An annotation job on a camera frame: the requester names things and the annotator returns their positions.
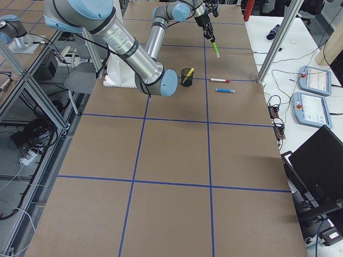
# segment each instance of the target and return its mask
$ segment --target workbench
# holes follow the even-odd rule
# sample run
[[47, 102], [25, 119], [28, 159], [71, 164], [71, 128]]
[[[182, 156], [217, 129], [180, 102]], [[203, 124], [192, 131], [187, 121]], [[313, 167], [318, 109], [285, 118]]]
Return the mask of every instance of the workbench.
[[[160, 4], [129, 4], [142, 45]], [[174, 96], [97, 81], [25, 256], [307, 256], [241, 9], [211, 22], [220, 59], [168, 29], [158, 61], [195, 68]]]

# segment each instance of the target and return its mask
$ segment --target table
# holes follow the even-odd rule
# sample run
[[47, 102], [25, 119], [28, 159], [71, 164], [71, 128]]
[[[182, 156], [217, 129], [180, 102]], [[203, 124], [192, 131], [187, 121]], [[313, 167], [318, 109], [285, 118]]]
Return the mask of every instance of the table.
[[[0, 17], [7, 14], [15, 14], [22, 21], [24, 27], [30, 33], [44, 35], [45, 37], [54, 40], [60, 34], [53, 29], [48, 28], [44, 24], [43, 19], [43, 1], [23, 1], [23, 0], [1, 0], [0, 1]], [[31, 117], [23, 114], [22, 119], [13, 120], [14, 109], [18, 108], [17, 99], [19, 96], [25, 94], [29, 98], [31, 97], [34, 104], [37, 104], [42, 108], [43, 113], [47, 115], [58, 127], [56, 140], [61, 137], [62, 132], [67, 127], [67, 122], [63, 120], [63, 117], [59, 114], [57, 109], [51, 103], [43, 89], [33, 79], [33, 74], [41, 64], [42, 58], [50, 51], [48, 46], [39, 46], [35, 53], [32, 55], [28, 54], [15, 54], [12, 55], [8, 48], [2, 43], [1, 53], [4, 52], [4, 56], [0, 54], [0, 71], [11, 72], [14, 81], [7, 88], [5, 92], [0, 93], [0, 123], [1, 130], [8, 131], [20, 130], [21, 126], [27, 124]], [[12, 178], [19, 171], [20, 165], [18, 159], [22, 156], [22, 149], [11, 151], [8, 147], [8, 140], [4, 140], [4, 134], [1, 138], [1, 187], [5, 185], [8, 178]], [[22, 170], [21, 177], [25, 180], [28, 176], [34, 176], [33, 184], [39, 184], [41, 179], [46, 175], [46, 169], [51, 164], [53, 159], [53, 153], [55, 151], [56, 144], [49, 147], [40, 157], [37, 157], [37, 164], [32, 163], [28, 167]], [[51, 174], [53, 174], [54, 167], [50, 165]], [[33, 198], [39, 198], [39, 195], [43, 195], [38, 187], [32, 186], [27, 187], [21, 181], [14, 180], [0, 193], [1, 200], [6, 200], [12, 204], [18, 204], [22, 209], [27, 211], [31, 206]], [[12, 207], [4, 203], [1, 203], [2, 217], [4, 218], [8, 213], [12, 212]], [[0, 221], [1, 236], [0, 236], [0, 253], [6, 253], [14, 244], [17, 246], [18, 238], [25, 240], [27, 238], [25, 233], [29, 230], [23, 231], [20, 228], [25, 227], [25, 214], [17, 212], [14, 215]]]
[[[0, 3], [0, 16], [17, 15], [29, 33], [44, 35], [53, 41], [60, 32], [56, 32], [44, 24], [43, 10], [44, 3], [42, 1], [10, 0]], [[12, 77], [18, 81], [8, 88], [9, 93], [1, 94], [0, 119], [4, 117], [20, 92], [26, 88], [58, 127], [62, 129], [68, 127], [67, 122], [32, 77], [48, 51], [50, 51], [48, 46], [39, 46], [34, 54], [14, 54], [20, 67], [16, 67], [9, 58], [6, 60], [5, 56], [0, 55], [0, 72], [12, 72]]]
[[[257, 68], [260, 68], [260, 64], [263, 63], [265, 54], [258, 54], [258, 52], [268, 52], [272, 41], [266, 39], [266, 35], [276, 25], [281, 24], [282, 18], [280, 17], [257, 17], [251, 16], [249, 21], [246, 22], [246, 27], [250, 39], [250, 43], [254, 52], [254, 58]], [[271, 66], [269, 74], [265, 78], [266, 87], [265, 92], [270, 95], [279, 95], [282, 102], [287, 102], [289, 98], [277, 89], [277, 85], [272, 78], [271, 71], [278, 69], [287, 72], [298, 73], [300, 68], [304, 65], [310, 65], [314, 67], [320, 67], [321, 69], [328, 69], [328, 66], [319, 66], [316, 64], [315, 57], [319, 53], [319, 50], [314, 51], [317, 48], [314, 40], [307, 31], [303, 21], [300, 18], [296, 18], [292, 24], [284, 42], [282, 43], [283, 50], [280, 51], [275, 59], [278, 62], [282, 59], [299, 58], [306, 54], [313, 52], [312, 55], [305, 56], [301, 59], [293, 59], [285, 62], [274, 63]], [[297, 74], [287, 74], [282, 72], [275, 72], [275, 77], [280, 85], [280, 88], [284, 90], [288, 95], [292, 95], [293, 91], [303, 92], [295, 82], [297, 81]], [[332, 73], [332, 84], [339, 85], [338, 80]], [[331, 96], [326, 97], [330, 112], [342, 112], [343, 111], [343, 90], [341, 88], [332, 87]], [[285, 153], [289, 150], [295, 151], [302, 145], [310, 136], [312, 136], [318, 128], [301, 125], [296, 121], [294, 116], [294, 110], [289, 107], [287, 111], [287, 105], [280, 107], [280, 117], [286, 121], [285, 123], [285, 135], [286, 139], [283, 142], [283, 146], [280, 150], [281, 153]], [[343, 116], [331, 116], [333, 123], [332, 131], [335, 135], [343, 141]], [[320, 246], [318, 253], [319, 256], [340, 256], [342, 242], [339, 242], [331, 247]], [[309, 256], [315, 256], [314, 249], [308, 250]]]
[[[126, 11], [142, 44], [157, 5]], [[240, 7], [212, 24], [220, 59], [168, 30], [158, 60], [195, 68], [174, 96], [96, 83], [26, 256], [307, 256]]]

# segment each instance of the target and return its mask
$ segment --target plug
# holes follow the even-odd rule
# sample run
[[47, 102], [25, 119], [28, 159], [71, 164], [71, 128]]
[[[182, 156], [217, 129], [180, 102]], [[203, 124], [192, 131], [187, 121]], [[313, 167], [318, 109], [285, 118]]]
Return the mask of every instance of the plug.
[[37, 155], [38, 155], [38, 153], [36, 153], [36, 152], [34, 151], [34, 149], [31, 148], [31, 149], [27, 152], [26, 156], [23, 157], [23, 158], [20, 158], [19, 161], [20, 161], [20, 163], [21, 163], [22, 165], [28, 166], [28, 165], [37, 157]]

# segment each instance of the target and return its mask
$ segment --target marker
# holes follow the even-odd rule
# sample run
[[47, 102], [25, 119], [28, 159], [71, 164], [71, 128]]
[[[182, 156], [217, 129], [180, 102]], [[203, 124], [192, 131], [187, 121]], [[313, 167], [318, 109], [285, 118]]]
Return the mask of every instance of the marker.
[[214, 48], [215, 55], [217, 56], [217, 58], [219, 58], [220, 55], [219, 55], [219, 51], [218, 51], [218, 48], [217, 48], [217, 45], [215, 44], [215, 42], [212, 42], [212, 46]]
[[224, 88], [216, 88], [215, 91], [221, 92], [221, 93], [236, 93], [236, 90], [224, 89]]
[[192, 75], [193, 71], [194, 71], [194, 68], [191, 68], [191, 70], [187, 73], [186, 77], [182, 80], [182, 83], [186, 82], [187, 78]]
[[229, 82], [230, 82], [229, 79], [213, 79], [213, 78], [211, 78], [210, 81], [226, 82], [226, 83], [229, 83]]

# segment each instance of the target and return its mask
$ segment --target white cable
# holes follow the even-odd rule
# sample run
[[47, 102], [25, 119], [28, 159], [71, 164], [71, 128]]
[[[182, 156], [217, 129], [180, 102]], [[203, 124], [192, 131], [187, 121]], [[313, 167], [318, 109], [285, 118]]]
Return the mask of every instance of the white cable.
[[18, 179], [19, 179], [21, 182], [23, 182], [23, 183], [25, 183], [25, 184], [27, 184], [27, 185], [30, 185], [30, 186], [42, 186], [42, 187], [48, 187], [48, 186], [50, 186], [50, 185], [51, 185], [51, 183], [53, 182], [53, 179], [51, 178], [51, 181], [50, 181], [50, 183], [49, 183], [49, 184], [47, 184], [47, 185], [41, 185], [41, 184], [30, 184], [30, 183], [28, 183], [28, 182], [25, 182], [25, 181], [21, 180], [21, 178], [20, 178], [20, 175], [18, 175]]
[[[34, 231], [34, 232], [36, 231], [36, 228], [35, 228], [35, 226], [34, 226], [34, 224], [33, 224], [33, 220], [32, 220], [32, 218], [31, 218], [31, 216], [30, 216], [29, 213], [27, 213], [27, 212], [24, 211], [23, 209], [20, 209], [20, 208], [18, 208], [18, 207], [16, 207], [16, 206], [13, 206], [12, 204], [10, 204], [9, 202], [6, 202], [6, 201], [4, 201], [4, 200], [0, 200], [0, 202], [4, 202], [5, 204], [11, 206], [12, 208], [17, 209], [17, 210], [23, 212], [24, 214], [26, 214], [26, 215], [28, 216], [28, 218], [30, 219], [30, 222], [31, 222], [33, 231]], [[27, 246], [26, 246], [25, 248], [23, 248], [20, 252], [14, 254], [14, 255], [5, 255], [5, 254], [1, 254], [1, 253], [0, 253], [0, 256], [2, 256], [2, 257], [15, 257], [15, 256], [20, 255], [20, 254], [21, 254], [23, 251], [25, 251], [26, 249], [28, 249], [28, 247], [29, 247], [29, 245], [27, 245]]]
[[3, 187], [1, 187], [0, 188], [0, 191], [2, 190], [2, 189], [4, 189], [5, 187], [7, 187], [7, 185], [9, 184], [9, 183], [11, 183], [20, 173], [21, 173], [21, 170], [23, 169], [23, 165], [22, 164], [20, 164], [20, 170], [19, 170], [19, 172], [10, 180], [10, 181], [8, 181]]

